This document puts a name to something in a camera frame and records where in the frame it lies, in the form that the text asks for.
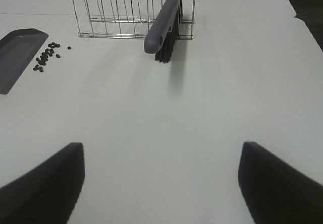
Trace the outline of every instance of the gray dustpan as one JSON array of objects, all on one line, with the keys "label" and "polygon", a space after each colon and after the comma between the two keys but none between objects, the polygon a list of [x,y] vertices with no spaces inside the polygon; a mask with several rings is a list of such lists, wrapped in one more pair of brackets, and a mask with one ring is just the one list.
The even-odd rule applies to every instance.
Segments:
[{"label": "gray dustpan", "polygon": [[47,38],[37,29],[20,29],[0,40],[0,94],[8,94]]}]

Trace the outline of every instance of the gray handle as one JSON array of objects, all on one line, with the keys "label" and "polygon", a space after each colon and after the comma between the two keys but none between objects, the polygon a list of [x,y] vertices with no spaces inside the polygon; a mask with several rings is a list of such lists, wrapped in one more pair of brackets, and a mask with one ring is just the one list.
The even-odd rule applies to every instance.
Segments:
[{"label": "gray handle", "polygon": [[173,29],[174,20],[180,0],[166,0],[153,25],[146,35],[144,50],[146,53],[157,53],[165,37]]}]

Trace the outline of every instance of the white surface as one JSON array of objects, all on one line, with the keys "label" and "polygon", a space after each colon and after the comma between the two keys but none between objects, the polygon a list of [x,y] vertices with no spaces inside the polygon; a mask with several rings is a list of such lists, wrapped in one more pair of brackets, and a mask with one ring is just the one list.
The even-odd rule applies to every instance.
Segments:
[{"label": "white surface", "polygon": [[[71,0],[3,1],[9,14],[72,12]],[[0,37],[34,27],[50,35],[41,50],[62,45],[0,95],[0,186],[69,142],[86,164],[70,224],[252,223],[244,141],[323,183],[323,53],[294,15],[288,0],[197,0],[195,38],[169,64],[141,40],[78,38],[73,16],[0,15]]]}]

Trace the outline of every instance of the black bristles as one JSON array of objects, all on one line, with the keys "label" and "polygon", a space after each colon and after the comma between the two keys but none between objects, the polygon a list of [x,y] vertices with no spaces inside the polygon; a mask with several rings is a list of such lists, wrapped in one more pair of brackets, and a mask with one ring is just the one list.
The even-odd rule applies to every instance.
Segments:
[{"label": "black bristles", "polygon": [[183,15],[183,8],[181,6],[182,0],[180,1],[179,8],[177,9],[176,17],[174,20],[173,29],[171,32],[167,33],[166,38],[159,52],[155,55],[155,60],[163,63],[168,63],[171,59],[175,40],[179,37],[178,25]]}]

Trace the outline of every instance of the wire dish rack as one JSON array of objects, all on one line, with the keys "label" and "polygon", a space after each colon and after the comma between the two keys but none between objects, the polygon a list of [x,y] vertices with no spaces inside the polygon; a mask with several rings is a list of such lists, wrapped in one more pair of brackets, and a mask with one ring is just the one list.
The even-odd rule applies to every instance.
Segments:
[{"label": "wire dish rack", "polygon": [[[139,0],[130,0],[130,14],[126,0],[78,1],[72,0],[80,37],[144,39],[155,21],[154,0],[147,0],[146,12],[141,10]],[[160,0],[161,7],[165,1]],[[77,13],[79,6],[83,14]],[[195,0],[191,14],[180,20],[178,40],[193,40],[194,13]]]}]

